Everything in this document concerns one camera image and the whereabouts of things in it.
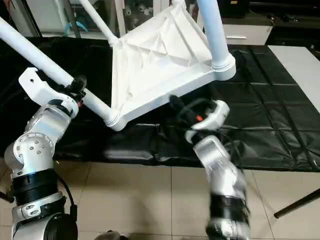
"black tripod leg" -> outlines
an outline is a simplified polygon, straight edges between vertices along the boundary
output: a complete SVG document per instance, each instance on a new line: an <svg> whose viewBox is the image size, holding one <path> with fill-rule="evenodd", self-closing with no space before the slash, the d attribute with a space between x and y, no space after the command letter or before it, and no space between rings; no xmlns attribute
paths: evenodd
<svg viewBox="0 0 320 240"><path fill-rule="evenodd" d="M302 206L313 202L314 200L317 200L318 198L320 198L320 188L315 190L314 192L308 194L307 196L299 199L298 201L295 201L294 203L290 204L289 206L281 209L280 211L277 211L274 214L275 218L280 218L298 208L301 208Z"/></svg>

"black padded mat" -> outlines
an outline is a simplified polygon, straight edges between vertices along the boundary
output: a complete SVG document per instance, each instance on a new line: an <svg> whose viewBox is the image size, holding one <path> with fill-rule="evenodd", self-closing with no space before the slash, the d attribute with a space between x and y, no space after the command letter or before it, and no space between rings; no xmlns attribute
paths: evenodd
<svg viewBox="0 0 320 240"><path fill-rule="evenodd" d="M112 50L107 41L33 38L31 41L73 76L85 75L88 89L111 101ZM232 161L245 169L319 172L320 114L267 46L230 45L237 73L183 97L223 100L230 114L222 131L237 146ZM19 137L39 106L18 83L32 65L0 42L0 153ZM45 75L53 87L55 84ZM75 161L200 167L192 147L171 125L175 113L164 105L113 132L86 107L57 144L55 158ZM230 143L221 139L227 148Z"/></svg>

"black cable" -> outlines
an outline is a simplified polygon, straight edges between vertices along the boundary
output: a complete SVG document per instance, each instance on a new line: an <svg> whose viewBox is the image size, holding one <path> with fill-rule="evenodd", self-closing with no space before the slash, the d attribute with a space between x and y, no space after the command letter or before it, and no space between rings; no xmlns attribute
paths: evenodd
<svg viewBox="0 0 320 240"><path fill-rule="evenodd" d="M13 197L8 196L7 194L0 191L0 199L7 201L8 203L12 204L15 199Z"/></svg>
<svg viewBox="0 0 320 240"><path fill-rule="evenodd" d="M63 187L66 190L66 193L68 194L68 197L70 199L70 215L72 216L72 218L77 221L78 218L78 206L75 204L74 198L72 197L71 191L67 185L67 183L62 179L62 177L59 176L59 174L57 172L55 172L56 174L56 178L62 183Z"/></svg>

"white cabinet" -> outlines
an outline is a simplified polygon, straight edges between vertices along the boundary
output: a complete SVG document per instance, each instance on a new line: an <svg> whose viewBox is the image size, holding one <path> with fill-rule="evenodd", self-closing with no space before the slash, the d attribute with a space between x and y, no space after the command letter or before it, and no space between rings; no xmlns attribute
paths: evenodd
<svg viewBox="0 0 320 240"><path fill-rule="evenodd" d="M265 45L272 26L264 25L223 25L227 44Z"/></svg>

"tiled floor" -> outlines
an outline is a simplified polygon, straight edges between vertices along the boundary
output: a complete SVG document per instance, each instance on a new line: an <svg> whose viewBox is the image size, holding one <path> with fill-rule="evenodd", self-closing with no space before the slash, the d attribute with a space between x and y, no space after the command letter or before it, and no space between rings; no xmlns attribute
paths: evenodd
<svg viewBox="0 0 320 240"><path fill-rule="evenodd" d="M57 164L78 203L80 240L118 231L131 240L204 240L209 192L203 169L126 164ZM246 170L253 239L320 239L320 199L275 219L273 213L320 187L320 174ZM0 189L10 175L0 168ZM11 208L0 201L0 240Z"/></svg>

